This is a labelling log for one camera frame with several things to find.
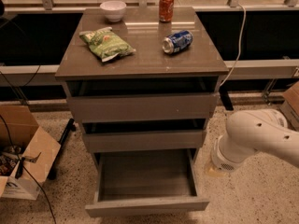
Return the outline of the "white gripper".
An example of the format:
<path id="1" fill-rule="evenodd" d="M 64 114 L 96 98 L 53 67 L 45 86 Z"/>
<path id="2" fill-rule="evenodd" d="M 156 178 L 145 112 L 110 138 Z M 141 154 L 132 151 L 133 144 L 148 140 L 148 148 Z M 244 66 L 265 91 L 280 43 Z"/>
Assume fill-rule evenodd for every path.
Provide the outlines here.
<path id="1" fill-rule="evenodd" d="M 205 164 L 205 174 L 212 177 L 223 177 L 242 166 L 245 160 L 258 151 L 242 147 L 233 141 L 228 134 L 221 135 L 214 144 L 210 161 Z"/>

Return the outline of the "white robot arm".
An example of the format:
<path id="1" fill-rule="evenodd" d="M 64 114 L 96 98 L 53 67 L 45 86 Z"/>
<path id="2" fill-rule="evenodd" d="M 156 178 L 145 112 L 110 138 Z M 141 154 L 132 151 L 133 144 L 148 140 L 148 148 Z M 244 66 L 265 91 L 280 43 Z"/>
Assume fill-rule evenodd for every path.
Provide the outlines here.
<path id="1" fill-rule="evenodd" d="M 263 152 L 299 167 L 299 132 L 275 109 L 242 110 L 230 115 L 205 164 L 205 173 L 224 176 Z"/>

